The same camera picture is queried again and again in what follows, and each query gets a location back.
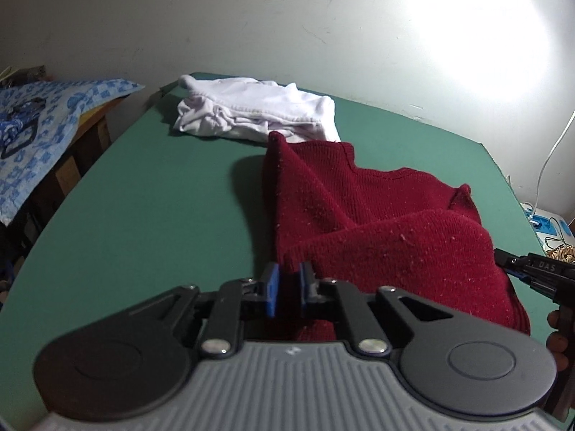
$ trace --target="white cable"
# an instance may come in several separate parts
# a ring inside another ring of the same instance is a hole
[[[565,129],[563,130],[563,132],[559,136],[559,139],[557,139],[557,142],[551,148],[551,151],[549,152],[547,159],[545,159],[545,162],[543,163],[543,167],[541,167],[541,171],[539,172],[539,178],[537,179],[537,191],[535,193],[535,205],[531,206],[533,209],[531,211],[531,215],[528,217],[528,219],[530,221],[533,220],[533,216],[535,215],[535,211],[537,210],[537,204],[539,203],[539,185],[541,184],[541,177],[543,176],[543,171],[545,170],[545,166],[547,165],[547,162],[549,162],[549,159],[551,158],[551,156],[555,152],[555,149],[557,148],[557,146],[559,145],[559,143],[561,142],[561,140],[563,139],[563,137],[567,133],[569,126],[571,126],[571,123],[573,123],[573,119],[575,119],[575,111],[571,115],[571,118],[567,122],[567,126],[565,126]]]

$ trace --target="red sweater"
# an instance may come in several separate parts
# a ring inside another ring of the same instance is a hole
[[[284,273],[311,261],[318,278],[350,281],[364,292],[400,287],[442,305],[529,333],[529,318],[464,184],[429,173],[355,166],[346,142],[288,144],[270,134],[264,201]],[[333,338],[326,323],[300,339]]]

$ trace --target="blue fabric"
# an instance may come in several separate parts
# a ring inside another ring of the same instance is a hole
[[[12,221],[56,164],[76,134],[81,114],[143,87],[111,79],[0,90],[0,221]]]

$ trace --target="human hand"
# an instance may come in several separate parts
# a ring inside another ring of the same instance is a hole
[[[547,316],[547,322],[553,329],[557,328],[558,321],[559,311],[552,311]],[[566,369],[567,366],[569,366],[569,360],[563,354],[563,352],[567,349],[567,339],[559,332],[553,332],[547,338],[546,345],[555,358],[555,362],[557,363],[557,371],[563,371]]]

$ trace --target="green mat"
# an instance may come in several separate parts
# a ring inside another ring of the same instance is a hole
[[[0,312],[0,416],[16,429],[28,429],[45,414],[32,364],[50,339],[173,286],[214,290],[227,279],[258,275],[264,264],[265,149],[173,133],[176,106],[185,94],[173,88],[112,145],[69,194],[22,268]],[[338,131],[354,144],[359,167],[412,167],[454,187],[469,183],[497,247],[541,252],[481,144],[334,100]],[[552,303],[515,285],[533,336],[544,341]]]

